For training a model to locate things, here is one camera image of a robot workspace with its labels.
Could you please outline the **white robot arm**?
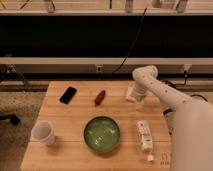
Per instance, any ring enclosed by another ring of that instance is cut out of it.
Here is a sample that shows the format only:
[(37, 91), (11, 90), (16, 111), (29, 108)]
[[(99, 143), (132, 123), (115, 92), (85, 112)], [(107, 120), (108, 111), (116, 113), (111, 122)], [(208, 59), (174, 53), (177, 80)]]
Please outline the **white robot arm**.
[(159, 81), (154, 65), (132, 76), (131, 98), (141, 101), (150, 91), (174, 111), (170, 171), (213, 171), (213, 105)]

